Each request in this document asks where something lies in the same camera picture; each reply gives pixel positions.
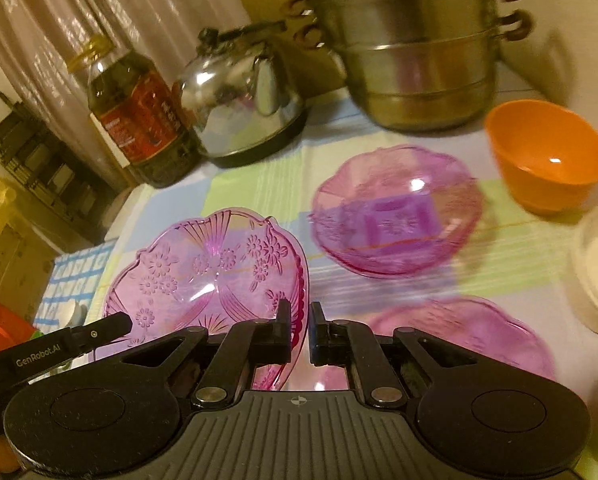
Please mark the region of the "pink glass plate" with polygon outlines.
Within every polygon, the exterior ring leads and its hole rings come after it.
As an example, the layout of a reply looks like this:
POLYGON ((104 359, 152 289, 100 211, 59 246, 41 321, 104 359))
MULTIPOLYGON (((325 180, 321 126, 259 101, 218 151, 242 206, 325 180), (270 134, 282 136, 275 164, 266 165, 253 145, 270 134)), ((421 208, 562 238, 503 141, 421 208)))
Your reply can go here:
POLYGON ((245 208, 173 224, 113 280, 102 307, 123 312, 131 332, 95 350, 95 361, 189 326, 221 334, 237 322, 274 318, 291 305, 291 356, 308 325, 309 270, 296 237, 245 208))
POLYGON ((405 278, 450 260, 482 220, 485 197, 464 162, 397 145, 355 155, 317 188, 314 243, 368 278, 405 278))
POLYGON ((412 326, 451 344, 554 379, 557 365, 539 315, 514 296, 392 289, 343 292, 324 287, 310 295, 330 320, 360 321, 377 335, 412 326))

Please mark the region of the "orange red box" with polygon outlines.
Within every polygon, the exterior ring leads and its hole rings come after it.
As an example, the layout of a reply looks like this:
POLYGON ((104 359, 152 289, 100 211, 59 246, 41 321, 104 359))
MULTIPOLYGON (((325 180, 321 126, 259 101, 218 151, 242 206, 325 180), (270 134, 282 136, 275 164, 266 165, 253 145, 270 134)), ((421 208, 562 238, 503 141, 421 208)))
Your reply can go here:
POLYGON ((0 351, 29 341, 35 328, 18 314, 0 304, 0 351))

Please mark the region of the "cardboard box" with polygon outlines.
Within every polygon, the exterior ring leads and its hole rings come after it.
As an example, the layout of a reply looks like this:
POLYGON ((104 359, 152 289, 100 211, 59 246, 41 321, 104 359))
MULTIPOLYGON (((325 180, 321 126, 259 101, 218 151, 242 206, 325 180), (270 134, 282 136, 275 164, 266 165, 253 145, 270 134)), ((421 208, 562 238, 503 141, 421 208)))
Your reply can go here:
POLYGON ((8 219, 0 229, 0 304, 32 323, 58 256, 26 218, 8 219))

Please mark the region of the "blue patterned white cloth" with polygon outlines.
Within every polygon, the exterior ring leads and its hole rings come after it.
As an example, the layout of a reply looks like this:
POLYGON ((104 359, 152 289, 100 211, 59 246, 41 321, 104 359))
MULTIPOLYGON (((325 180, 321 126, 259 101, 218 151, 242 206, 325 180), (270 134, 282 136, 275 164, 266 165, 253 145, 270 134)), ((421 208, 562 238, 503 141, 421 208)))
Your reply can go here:
POLYGON ((66 327, 82 326, 116 240, 64 254, 43 292, 33 326, 43 335, 66 327))

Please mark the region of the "checkered tablecloth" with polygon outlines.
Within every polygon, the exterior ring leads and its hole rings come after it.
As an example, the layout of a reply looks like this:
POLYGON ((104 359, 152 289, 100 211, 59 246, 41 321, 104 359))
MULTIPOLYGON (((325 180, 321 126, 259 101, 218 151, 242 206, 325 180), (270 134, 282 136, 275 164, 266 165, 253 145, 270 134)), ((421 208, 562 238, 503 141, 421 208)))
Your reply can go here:
POLYGON ((405 136, 372 124, 346 90, 317 96, 309 102, 301 137, 276 156, 232 170, 206 164, 163 190, 136 188, 110 229, 116 245, 90 316, 101 314, 111 283, 140 248, 174 223, 226 207, 271 216, 295 234, 307 257, 311 296, 330 318, 366 321, 429 298, 470 295, 529 326, 550 347, 557 379, 590 408, 592 437, 577 469, 584 478, 598 479, 598 334, 572 312, 575 284, 566 272, 582 211, 539 217, 520 207, 500 177, 481 122, 440 136, 405 136), (406 278, 367 278, 339 266, 313 243, 313 195, 349 158, 404 143, 463 162, 482 190, 484 214, 462 249, 436 268, 406 278))

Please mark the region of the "black metal rack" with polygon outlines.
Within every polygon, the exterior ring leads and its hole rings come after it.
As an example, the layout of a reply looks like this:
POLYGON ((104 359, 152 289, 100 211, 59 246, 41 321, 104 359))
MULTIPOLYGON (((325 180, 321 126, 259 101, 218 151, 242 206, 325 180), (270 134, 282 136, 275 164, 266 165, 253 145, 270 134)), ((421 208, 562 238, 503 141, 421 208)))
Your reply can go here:
POLYGON ((29 107, 1 91, 0 100, 8 107, 0 121, 0 164, 78 235, 101 243, 106 233, 102 218, 116 198, 113 188, 29 107))

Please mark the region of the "stainless steel kettle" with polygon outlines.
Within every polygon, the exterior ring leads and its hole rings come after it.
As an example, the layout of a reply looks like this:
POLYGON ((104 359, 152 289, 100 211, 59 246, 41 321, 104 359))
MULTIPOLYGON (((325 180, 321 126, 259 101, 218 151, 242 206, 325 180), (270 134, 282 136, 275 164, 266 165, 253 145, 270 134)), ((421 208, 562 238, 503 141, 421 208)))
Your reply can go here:
POLYGON ((302 99, 272 38, 283 21, 198 34, 196 57, 173 84, 198 150, 220 168, 253 164, 285 148, 307 120, 302 99))

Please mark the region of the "cooking oil bottle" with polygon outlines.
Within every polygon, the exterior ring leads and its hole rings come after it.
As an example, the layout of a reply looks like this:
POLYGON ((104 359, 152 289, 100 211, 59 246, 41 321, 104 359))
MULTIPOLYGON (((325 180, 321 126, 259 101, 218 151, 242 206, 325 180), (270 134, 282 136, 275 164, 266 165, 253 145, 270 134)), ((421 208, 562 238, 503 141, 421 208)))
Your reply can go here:
POLYGON ((180 105, 150 58, 94 35, 68 70, 88 70, 90 112, 146 183, 166 188, 198 165, 197 143, 180 105))

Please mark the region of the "orange plastic bowl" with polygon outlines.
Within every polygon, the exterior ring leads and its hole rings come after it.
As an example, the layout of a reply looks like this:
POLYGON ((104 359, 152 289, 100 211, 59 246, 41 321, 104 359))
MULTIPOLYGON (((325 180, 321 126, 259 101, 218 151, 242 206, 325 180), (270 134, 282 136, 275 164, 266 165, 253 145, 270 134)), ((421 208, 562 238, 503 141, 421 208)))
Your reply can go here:
POLYGON ((598 132, 565 107, 506 102, 490 110, 485 130, 508 192, 534 214, 576 209, 598 184, 598 132))

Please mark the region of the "stainless steel steamer pot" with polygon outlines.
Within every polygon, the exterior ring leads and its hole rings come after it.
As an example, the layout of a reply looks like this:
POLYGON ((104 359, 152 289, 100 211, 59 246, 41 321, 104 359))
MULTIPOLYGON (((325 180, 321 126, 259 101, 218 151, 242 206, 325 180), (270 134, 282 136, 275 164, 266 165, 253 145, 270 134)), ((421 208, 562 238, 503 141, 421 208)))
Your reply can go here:
POLYGON ((328 49, 375 124, 428 132, 482 114, 497 89, 501 41, 534 27, 526 11, 499 15, 498 1, 518 0, 287 0, 281 11, 310 18, 297 44, 328 49))

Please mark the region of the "beige curtain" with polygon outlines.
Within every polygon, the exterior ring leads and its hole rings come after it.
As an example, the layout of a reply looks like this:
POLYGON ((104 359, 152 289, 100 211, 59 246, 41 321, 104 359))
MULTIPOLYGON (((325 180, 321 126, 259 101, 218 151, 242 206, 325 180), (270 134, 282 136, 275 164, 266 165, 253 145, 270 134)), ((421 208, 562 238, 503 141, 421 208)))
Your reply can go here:
POLYGON ((241 0, 0 0, 0 69, 14 92, 114 190, 128 187, 90 120, 84 70, 68 64, 95 36, 151 58, 174 81, 205 27, 247 24, 241 0))

